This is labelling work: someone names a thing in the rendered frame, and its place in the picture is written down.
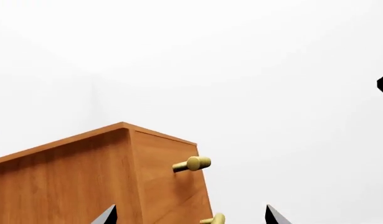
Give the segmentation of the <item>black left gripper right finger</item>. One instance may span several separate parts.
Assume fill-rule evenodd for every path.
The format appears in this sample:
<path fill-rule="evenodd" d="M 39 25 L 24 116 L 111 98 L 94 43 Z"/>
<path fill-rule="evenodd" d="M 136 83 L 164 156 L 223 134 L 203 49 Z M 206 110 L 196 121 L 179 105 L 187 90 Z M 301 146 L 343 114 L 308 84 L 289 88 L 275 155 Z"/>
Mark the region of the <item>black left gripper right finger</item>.
<path fill-rule="evenodd" d="M 266 206 L 265 221 L 266 224 L 292 224 L 271 205 Z"/>

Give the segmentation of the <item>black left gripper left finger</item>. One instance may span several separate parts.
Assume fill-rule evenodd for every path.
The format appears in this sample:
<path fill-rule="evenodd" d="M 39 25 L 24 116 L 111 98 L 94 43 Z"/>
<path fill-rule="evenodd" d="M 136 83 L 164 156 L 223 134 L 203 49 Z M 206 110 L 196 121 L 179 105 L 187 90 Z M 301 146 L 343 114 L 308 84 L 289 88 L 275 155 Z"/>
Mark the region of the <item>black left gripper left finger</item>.
<path fill-rule="evenodd" d="M 91 224 L 116 224 L 117 223 L 117 210 L 116 205 L 111 205 L 100 216 L 98 216 Z"/>

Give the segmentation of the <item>orange wooden drawer cabinet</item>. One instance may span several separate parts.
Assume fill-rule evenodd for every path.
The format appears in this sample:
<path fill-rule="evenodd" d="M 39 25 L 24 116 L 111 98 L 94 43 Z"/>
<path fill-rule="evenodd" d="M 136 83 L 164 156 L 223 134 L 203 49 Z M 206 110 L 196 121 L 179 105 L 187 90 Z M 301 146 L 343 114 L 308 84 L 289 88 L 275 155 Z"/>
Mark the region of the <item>orange wooden drawer cabinet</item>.
<path fill-rule="evenodd" d="M 195 143 L 116 123 L 0 158 L 0 224 L 200 224 L 212 218 Z"/>

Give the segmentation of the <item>brass cylindrical drawer knob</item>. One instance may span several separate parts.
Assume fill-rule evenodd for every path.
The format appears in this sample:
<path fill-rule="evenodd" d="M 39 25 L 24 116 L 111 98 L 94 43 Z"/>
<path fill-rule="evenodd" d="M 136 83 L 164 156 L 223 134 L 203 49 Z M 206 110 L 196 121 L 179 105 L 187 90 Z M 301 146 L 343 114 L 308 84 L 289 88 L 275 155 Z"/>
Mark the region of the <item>brass cylindrical drawer knob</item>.
<path fill-rule="evenodd" d="M 201 220 L 200 224 L 225 224 L 225 215 L 222 213 L 217 213 L 213 218 L 208 218 Z"/>
<path fill-rule="evenodd" d="M 174 173 L 181 171 L 197 171 L 205 169 L 206 167 L 211 166 L 211 159 L 205 156 L 191 156 L 185 162 L 180 162 L 172 166 Z"/>

